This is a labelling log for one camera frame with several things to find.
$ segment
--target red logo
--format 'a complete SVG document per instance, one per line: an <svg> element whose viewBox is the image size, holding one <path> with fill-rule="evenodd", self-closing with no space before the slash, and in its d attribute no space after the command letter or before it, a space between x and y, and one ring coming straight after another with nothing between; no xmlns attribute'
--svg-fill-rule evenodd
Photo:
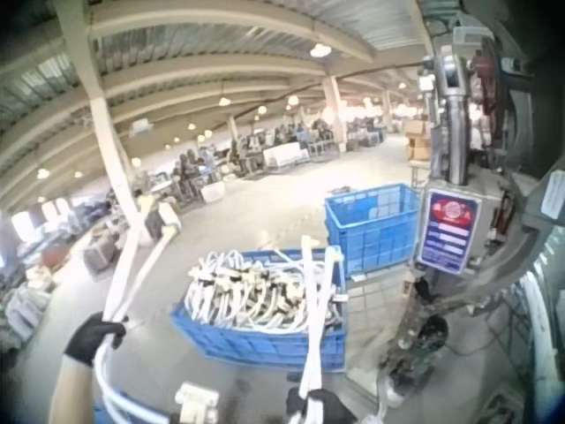
<svg viewBox="0 0 565 424"><path fill-rule="evenodd" d="M455 225L470 226L474 216L471 209L460 201L448 201L442 199L432 205L432 213L444 223L454 223Z"/></svg>

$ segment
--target cardboard box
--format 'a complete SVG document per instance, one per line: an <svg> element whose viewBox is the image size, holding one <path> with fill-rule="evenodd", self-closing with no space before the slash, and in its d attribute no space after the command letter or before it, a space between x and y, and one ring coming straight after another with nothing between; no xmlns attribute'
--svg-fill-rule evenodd
<svg viewBox="0 0 565 424"><path fill-rule="evenodd" d="M406 121L404 122L404 135L409 139L430 139L429 121Z"/></svg>
<svg viewBox="0 0 565 424"><path fill-rule="evenodd" d="M413 148L412 159L414 161L429 161L432 157L432 148Z"/></svg>
<svg viewBox="0 0 565 424"><path fill-rule="evenodd" d="M406 148L404 148L404 150L406 151L406 156L408 157L408 161L412 160L412 156L414 155L414 148L410 145L407 144Z"/></svg>
<svg viewBox="0 0 565 424"><path fill-rule="evenodd" d="M430 148L432 146L432 141L430 139L416 138L414 139L412 146L414 148Z"/></svg>

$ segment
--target cable bundle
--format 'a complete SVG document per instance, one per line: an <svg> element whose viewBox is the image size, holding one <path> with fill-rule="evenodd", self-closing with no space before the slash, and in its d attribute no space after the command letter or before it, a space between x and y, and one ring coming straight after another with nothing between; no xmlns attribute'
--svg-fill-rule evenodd
<svg viewBox="0 0 565 424"><path fill-rule="evenodd" d="M291 334L308 327L304 262L275 252L285 262L248 261L238 251L211 252L199 266L185 296L185 308L195 322L220 328ZM314 280L320 284L324 262L313 263ZM342 321L330 302L326 326Z"/></svg>

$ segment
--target machine label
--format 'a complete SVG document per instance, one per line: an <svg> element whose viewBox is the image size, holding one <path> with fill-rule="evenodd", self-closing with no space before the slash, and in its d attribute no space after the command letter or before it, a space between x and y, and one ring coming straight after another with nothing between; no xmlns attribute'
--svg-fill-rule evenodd
<svg viewBox="0 0 565 424"><path fill-rule="evenodd" d="M477 199L430 190L418 260L451 274L461 274L469 257L479 210Z"/></svg>

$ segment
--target ceiling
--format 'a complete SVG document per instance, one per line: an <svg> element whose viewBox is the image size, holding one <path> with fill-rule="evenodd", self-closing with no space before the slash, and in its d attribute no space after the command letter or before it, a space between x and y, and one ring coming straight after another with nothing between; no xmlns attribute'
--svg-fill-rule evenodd
<svg viewBox="0 0 565 424"><path fill-rule="evenodd" d="M103 174L85 65L72 61L77 39L90 46L91 67L122 135L141 117L156 125L197 118L221 126L227 116L217 105L221 95L233 98L230 113L238 117L312 86L299 96L322 108L320 83L328 75L338 77L351 100L378 97L383 89L410 97L417 93L414 72L395 67L418 62L429 49L416 0L89 0L84 31L70 40L57 16L57 4L65 2L78 3L24 2L7 26L0 55L2 209L24 208L39 192L68 192ZM316 42L332 47L331 54L311 57ZM392 71L371 72L383 67ZM399 90L400 82L408 87ZM283 113L284 104L269 113ZM77 182L72 168L86 152L92 172ZM41 167L51 175L39 184Z"/></svg>

